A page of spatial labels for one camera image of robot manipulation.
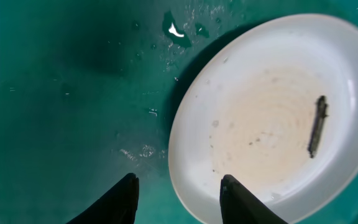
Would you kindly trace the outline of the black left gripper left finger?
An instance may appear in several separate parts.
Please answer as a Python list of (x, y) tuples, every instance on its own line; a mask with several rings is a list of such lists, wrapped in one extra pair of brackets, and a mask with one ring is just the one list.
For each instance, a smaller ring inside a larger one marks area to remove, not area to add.
[(139, 178), (128, 173), (68, 224), (134, 224), (139, 202)]

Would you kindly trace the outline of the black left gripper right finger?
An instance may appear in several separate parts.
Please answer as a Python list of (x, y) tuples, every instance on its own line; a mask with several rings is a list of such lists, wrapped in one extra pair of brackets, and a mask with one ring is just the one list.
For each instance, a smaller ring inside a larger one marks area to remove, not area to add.
[(221, 180), (219, 203), (224, 224), (287, 224), (229, 174)]

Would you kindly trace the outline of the light blue plate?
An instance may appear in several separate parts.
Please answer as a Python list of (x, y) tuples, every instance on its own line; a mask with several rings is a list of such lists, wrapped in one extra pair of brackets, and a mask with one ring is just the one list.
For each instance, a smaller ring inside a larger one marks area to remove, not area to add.
[(168, 166), (201, 223), (222, 222), (226, 174), (288, 223), (322, 209), (358, 174), (358, 27), (297, 14), (227, 44), (178, 107)]

